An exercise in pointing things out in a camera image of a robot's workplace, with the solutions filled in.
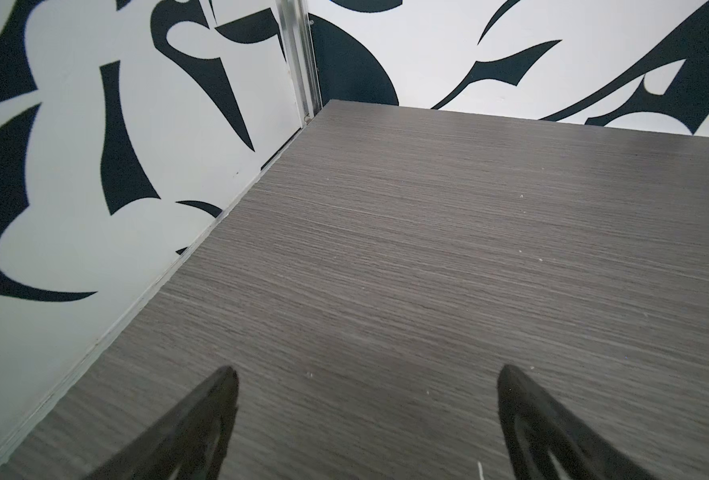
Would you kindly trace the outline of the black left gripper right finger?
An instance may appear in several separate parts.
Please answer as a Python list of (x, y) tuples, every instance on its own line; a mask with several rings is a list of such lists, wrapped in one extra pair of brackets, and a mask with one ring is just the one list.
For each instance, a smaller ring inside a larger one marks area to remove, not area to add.
[(652, 479), (558, 402), (524, 370), (505, 365), (497, 380), (500, 424), (517, 479)]

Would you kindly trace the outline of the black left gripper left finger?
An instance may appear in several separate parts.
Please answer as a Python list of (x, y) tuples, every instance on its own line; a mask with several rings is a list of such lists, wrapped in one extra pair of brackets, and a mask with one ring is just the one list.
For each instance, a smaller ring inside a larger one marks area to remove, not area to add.
[(218, 368), (88, 479), (216, 479), (238, 414), (240, 380)]

